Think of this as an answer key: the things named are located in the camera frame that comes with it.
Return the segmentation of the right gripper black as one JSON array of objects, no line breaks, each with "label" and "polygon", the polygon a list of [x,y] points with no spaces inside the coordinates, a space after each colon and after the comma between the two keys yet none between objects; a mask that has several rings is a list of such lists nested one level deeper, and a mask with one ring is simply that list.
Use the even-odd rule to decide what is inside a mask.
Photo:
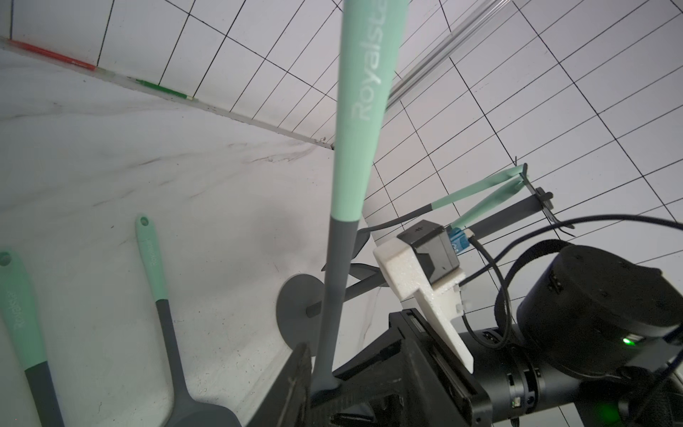
[{"label": "right gripper black", "polygon": [[313,397],[311,426],[490,426],[493,404],[415,309],[334,371],[341,384]]}]

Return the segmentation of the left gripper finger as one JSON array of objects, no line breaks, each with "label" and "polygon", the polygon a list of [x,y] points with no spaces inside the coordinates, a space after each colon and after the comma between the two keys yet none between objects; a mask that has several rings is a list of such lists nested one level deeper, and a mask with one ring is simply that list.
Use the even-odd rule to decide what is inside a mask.
[{"label": "left gripper finger", "polygon": [[308,426],[311,375],[311,349],[299,343],[248,426]]}]

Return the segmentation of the grey utensil green handle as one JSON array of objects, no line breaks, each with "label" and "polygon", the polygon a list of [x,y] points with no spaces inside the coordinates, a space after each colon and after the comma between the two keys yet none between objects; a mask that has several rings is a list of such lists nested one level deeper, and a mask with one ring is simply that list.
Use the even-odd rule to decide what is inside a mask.
[{"label": "grey utensil green handle", "polygon": [[64,425],[44,348],[32,281],[19,255],[10,250],[1,252],[1,314],[41,425]]}]

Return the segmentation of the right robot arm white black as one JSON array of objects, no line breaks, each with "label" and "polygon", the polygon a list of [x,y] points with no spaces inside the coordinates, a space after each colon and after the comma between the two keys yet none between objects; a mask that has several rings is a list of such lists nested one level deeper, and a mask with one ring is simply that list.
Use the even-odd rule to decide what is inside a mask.
[{"label": "right robot arm white black", "polygon": [[414,309],[338,371],[311,403],[311,426],[517,425],[572,404],[586,426],[679,426],[682,298],[661,270],[559,240],[539,242],[514,270],[550,255],[510,334],[464,334],[466,369]]}]

